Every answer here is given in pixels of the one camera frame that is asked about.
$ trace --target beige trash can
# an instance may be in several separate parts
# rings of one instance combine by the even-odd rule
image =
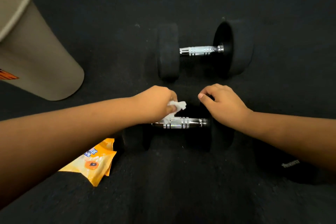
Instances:
[[[83,79],[83,69],[32,0],[0,0],[1,81],[47,100],[60,100],[78,90]]]

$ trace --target black rubber floor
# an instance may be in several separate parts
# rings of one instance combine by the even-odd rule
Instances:
[[[179,80],[168,85],[179,100],[197,104],[199,91],[218,82],[231,86],[255,111],[336,118],[335,0],[35,2],[84,68],[85,81],[75,95],[58,102],[1,82],[3,120],[164,85],[154,60],[155,27],[176,22],[180,46],[208,45],[224,18],[255,22],[252,63],[241,75],[222,80],[198,61],[184,61]],[[233,146],[222,156],[192,149],[183,141],[154,138],[148,152],[122,154],[97,188],[80,174],[56,173],[3,209],[0,219],[325,224],[335,223],[335,207],[334,185],[302,185],[270,176],[256,166],[251,138],[236,133]]]

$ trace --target forearm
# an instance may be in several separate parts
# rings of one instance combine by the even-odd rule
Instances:
[[[0,193],[10,202],[52,173],[125,127],[139,115],[129,98],[0,122]]]
[[[336,120],[251,112],[237,130],[336,171]]]

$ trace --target orange package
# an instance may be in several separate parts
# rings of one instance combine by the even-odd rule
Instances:
[[[60,171],[81,173],[97,187],[104,175],[110,175],[112,159],[117,153],[113,150],[113,143],[113,138],[105,139]]]

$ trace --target person's left hand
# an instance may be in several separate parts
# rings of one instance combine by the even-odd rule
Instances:
[[[138,123],[154,123],[176,112],[174,105],[167,106],[167,104],[171,100],[177,102],[177,95],[166,87],[153,86],[131,97],[131,100],[135,104],[136,115],[139,117]]]

